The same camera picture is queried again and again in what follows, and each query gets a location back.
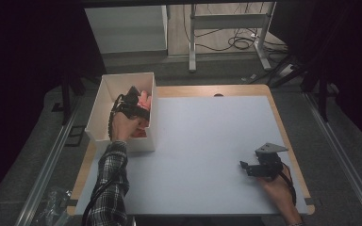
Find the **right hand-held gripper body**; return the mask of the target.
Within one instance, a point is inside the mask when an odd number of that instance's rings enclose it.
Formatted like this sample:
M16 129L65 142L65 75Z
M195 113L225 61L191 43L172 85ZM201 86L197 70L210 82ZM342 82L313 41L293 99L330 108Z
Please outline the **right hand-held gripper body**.
M255 150L259 164L249 166L248 171L254 177L267 177L274 180L283 169L282 160L278 154L287 150L288 148L284 146L265 143Z

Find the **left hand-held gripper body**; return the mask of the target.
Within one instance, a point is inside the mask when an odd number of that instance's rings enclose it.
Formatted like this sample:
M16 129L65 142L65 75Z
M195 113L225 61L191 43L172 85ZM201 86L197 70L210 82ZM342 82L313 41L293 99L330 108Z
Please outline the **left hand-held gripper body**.
M135 86L132 86L125 95L119 96L118 111L124 113L128 119L140 117L149 121L150 112L138 106L139 97L140 92Z

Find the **pink and grey glove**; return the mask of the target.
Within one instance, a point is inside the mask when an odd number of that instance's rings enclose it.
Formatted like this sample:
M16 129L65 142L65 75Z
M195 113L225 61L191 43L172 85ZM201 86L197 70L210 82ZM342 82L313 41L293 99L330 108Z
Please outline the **pink and grey glove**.
M151 109L151 104L152 104L152 97L148 95L147 91L143 90L140 93L137 106L149 111Z

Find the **white box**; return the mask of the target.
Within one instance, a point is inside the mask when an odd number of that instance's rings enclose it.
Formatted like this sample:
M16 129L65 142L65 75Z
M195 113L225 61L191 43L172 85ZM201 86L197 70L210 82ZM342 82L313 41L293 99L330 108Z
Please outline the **white box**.
M95 102L85 132L98 150L104 151L110 143L108 136L109 116L116 98L126 94L135 86L139 91L147 91L152 97L149 125L145 128L146 137L130 138L127 141L129 152L153 152L157 136L157 96L156 80L153 73L106 74L98 89Z

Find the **person's left hand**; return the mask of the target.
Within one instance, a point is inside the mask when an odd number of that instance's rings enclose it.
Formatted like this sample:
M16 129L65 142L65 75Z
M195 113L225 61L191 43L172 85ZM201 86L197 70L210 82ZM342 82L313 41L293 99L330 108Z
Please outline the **person's left hand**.
M140 117L128 119L124 113L118 112L113 117L112 141L127 141L137 129L142 121L147 121Z

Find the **person's right hand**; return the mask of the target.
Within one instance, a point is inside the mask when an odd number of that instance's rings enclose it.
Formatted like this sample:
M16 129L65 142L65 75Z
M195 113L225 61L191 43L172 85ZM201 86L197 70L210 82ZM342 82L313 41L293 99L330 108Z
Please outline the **person's right hand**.
M290 188L293 183L287 165L283 165L281 173L274 180L258 177L257 181L280 212L288 205L295 206Z

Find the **pale blue table mat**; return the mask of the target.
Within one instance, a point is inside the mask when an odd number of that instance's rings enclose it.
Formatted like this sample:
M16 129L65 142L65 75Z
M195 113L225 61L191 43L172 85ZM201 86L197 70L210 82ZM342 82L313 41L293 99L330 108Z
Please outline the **pale blue table mat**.
M160 98L156 147L128 152L131 216L259 216L277 209L242 162L282 145L265 96Z

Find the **black metal stand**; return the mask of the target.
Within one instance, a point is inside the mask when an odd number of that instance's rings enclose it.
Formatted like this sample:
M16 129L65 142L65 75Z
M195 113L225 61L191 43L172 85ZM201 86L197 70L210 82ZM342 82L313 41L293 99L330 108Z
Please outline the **black metal stand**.
M55 103L52 112L62 112L62 125L65 125L71 117L71 101L70 90L75 96L82 96L86 89L81 81L81 78L76 73L65 73L61 76L61 103Z

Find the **white cabinet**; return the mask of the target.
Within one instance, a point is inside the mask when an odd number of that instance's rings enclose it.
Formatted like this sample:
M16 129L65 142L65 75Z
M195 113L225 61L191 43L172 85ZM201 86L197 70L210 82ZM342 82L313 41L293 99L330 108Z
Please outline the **white cabinet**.
M165 6L86 8L101 54L167 49Z

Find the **white power strip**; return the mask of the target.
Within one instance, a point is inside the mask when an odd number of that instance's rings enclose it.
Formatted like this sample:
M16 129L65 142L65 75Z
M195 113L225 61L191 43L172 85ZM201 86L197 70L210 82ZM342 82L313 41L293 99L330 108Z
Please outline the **white power strip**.
M292 64L288 64L280 73L279 75L281 77L285 77L287 75L289 75L290 73L292 73L295 70L295 66Z

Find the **dark curtain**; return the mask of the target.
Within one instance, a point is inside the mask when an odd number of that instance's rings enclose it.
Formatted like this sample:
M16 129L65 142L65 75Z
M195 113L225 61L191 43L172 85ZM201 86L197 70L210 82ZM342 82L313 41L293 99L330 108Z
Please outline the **dark curtain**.
M306 64L317 58L362 132L362 0L279 0L270 32Z
M0 183L45 94L104 69L83 0L0 0Z

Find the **clear plastic bag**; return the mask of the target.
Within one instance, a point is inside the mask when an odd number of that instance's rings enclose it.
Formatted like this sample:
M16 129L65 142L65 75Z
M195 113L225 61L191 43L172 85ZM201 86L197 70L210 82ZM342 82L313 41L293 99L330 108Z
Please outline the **clear plastic bag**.
M47 193L47 203L35 220L36 226L65 226L71 218L66 210L71 195L71 190L51 187Z

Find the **black floor bracket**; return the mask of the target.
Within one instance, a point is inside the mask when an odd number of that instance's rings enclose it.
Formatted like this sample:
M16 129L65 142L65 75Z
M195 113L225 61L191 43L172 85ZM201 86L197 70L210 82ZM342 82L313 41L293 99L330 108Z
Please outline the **black floor bracket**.
M85 125L72 126L66 138L65 147L78 147L83 139L85 128Z

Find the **aluminium rail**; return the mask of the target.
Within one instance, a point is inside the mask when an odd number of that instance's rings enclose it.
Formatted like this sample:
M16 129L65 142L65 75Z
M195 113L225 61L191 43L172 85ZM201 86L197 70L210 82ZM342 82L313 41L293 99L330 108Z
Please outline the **aluminium rail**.
M33 217L36 214L36 211L41 202L43 193L47 188L47 185L50 181L54 168L57 164L57 161L61 155L62 149L64 147L65 141L70 134L71 128L73 127L74 120L78 113L78 108L82 102L82 97L75 97L71 105L72 113L68 121L61 126L58 136L55 140L55 143L47 155L46 160L44 161L40 173L32 186L32 189L29 192L29 195L25 201L25 204L18 216L14 226L30 226L33 220Z
M319 106L315 98L310 93L304 93L304 98L309 104L311 112L319 125L321 132L324 134L327 142L329 143L338 163L340 164L345 176L347 177L351 187L354 190L356 197L362 205L362 179L355 169L352 161L349 159L345 152L344 147L337 138L332 126L326 121L319 111Z

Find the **grey metal desk frame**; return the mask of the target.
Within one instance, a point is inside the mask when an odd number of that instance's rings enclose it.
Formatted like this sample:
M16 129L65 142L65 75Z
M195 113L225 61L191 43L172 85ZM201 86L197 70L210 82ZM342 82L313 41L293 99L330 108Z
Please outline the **grey metal desk frame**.
M271 23L274 2L270 2L266 13L257 14L215 14L197 15L195 4L190 5L190 41L189 41L189 71L196 71L196 51L194 31L201 29L234 29L234 28L260 28L261 33L258 41L254 42L254 47L259 60L265 71L272 67L264 52L264 41Z

